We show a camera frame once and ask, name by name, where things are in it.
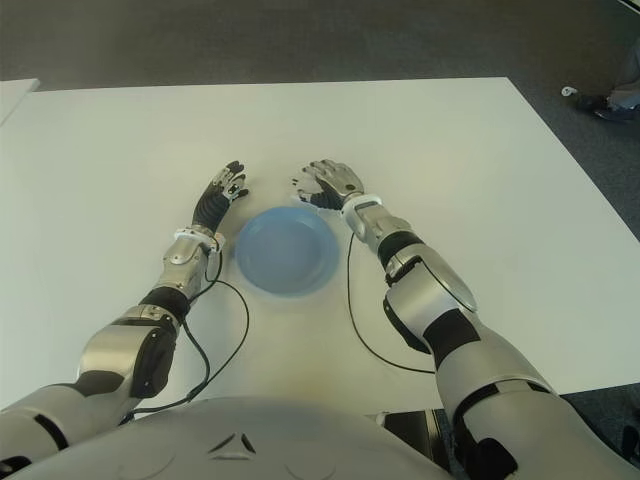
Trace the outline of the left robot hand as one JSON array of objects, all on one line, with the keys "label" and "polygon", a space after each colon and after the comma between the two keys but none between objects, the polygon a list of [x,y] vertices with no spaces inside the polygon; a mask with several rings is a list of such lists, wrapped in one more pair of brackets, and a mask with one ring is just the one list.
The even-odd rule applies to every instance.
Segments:
[{"label": "left robot hand", "polygon": [[207,228],[215,233],[230,205],[245,197],[249,190],[245,187],[245,166],[238,161],[228,163],[209,182],[198,199],[192,224]]}]

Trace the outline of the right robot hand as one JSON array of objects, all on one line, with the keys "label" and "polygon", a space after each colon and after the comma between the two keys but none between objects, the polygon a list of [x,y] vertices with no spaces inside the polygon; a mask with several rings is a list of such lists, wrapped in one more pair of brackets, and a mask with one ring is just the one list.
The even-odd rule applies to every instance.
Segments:
[{"label": "right robot hand", "polygon": [[327,210],[341,210],[349,200],[365,192],[362,181],[349,166],[328,159],[311,162],[291,183],[299,200]]}]

